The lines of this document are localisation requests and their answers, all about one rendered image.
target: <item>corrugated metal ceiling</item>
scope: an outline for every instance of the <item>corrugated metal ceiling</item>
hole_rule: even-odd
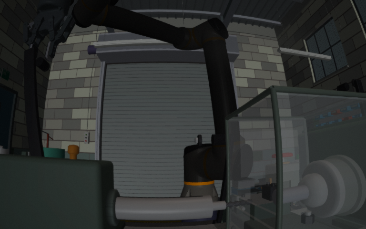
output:
[[[231,0],[120,0],[117,6],[128,10],[194,10],[205,12],[224,12]],[[240,0],[234,15],[242,15],[271,21],[281,21],[294,4],[294,0]],[[182,18],[183,11],[178,13],[143,13],[149,17]],[[184,18],[210,19],[215,15],[196,15],[184,12]],[[264,22],[250,21],[233,17],[231,22],[269,26]]]

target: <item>teal container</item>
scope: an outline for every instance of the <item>teal container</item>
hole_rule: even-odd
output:
[[[64,149],[43,148],[43,152],[45,157],[65,158]]]

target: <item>glass enclosure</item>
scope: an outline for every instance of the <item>glass enclosure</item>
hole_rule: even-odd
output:
[[[226,118],[228,229],[366,227],[366,95],[271,86]]]

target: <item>orange knob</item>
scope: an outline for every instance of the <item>orange knob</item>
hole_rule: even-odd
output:
[[[69,145],[67,152],[70,154],[70,159],[76,160],[76,155],[79,154],[79,147],[77,145]]]

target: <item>electrical outlet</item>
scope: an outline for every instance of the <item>electrical outlet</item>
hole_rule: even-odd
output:
[[[89,144],[89,132],[84,133],[84,144]]]

